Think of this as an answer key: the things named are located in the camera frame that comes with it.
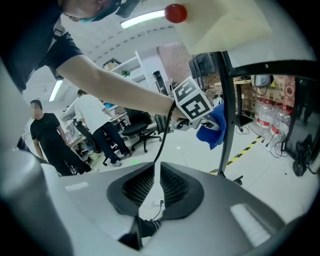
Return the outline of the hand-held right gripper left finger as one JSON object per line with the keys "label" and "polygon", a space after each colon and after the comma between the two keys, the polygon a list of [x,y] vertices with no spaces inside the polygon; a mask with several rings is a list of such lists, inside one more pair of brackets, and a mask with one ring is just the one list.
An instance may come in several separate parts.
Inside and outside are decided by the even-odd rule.
{"label": "hand-held right gripper left finger", "polygon": [[107,197],[112,182],[135,177],[153,164],[144,162],[121,169],[60,177],[53,166],[41,165],[57,223],[45,234],[54,256],[153,256],[139,238],[137,214],[119,213]]}

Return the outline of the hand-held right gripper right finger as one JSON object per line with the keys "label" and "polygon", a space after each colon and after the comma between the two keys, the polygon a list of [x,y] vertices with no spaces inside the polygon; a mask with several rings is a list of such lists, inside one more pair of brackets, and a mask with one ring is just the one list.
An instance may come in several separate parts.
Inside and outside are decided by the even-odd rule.
{"label": "hand-held right gripper right finger", "polygon": [[183,165],[161,166],[196,179],[204,196],[189,216],[163,220],[144,255],[269,256],[284,241],[281,217],[240,185]]}

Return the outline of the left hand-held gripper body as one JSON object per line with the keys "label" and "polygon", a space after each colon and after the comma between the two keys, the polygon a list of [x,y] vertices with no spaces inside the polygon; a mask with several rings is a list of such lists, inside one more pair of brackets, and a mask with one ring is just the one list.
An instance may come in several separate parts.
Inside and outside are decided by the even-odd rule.
{"label": "left hand-held gripper body", "polygon": [[197,129],[200,126],[200,118],[210,116],[213,111],[213,106],[192,76],[187,77],[173,90],[173,96],[176,107],[186,116],[186,119],[174,121],[173,129]]}

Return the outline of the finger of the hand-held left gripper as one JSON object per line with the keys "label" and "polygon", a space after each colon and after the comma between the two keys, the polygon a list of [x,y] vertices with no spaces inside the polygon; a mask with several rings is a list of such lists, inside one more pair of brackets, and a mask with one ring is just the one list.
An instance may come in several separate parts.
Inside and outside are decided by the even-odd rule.
{"label": "finger of the hand-held left gripper", "polygon": [[199,125],[201,128],[204,127],[212,131],[219,131],[221,128],[218,122],[210,115],[205,115],[201,117]]}

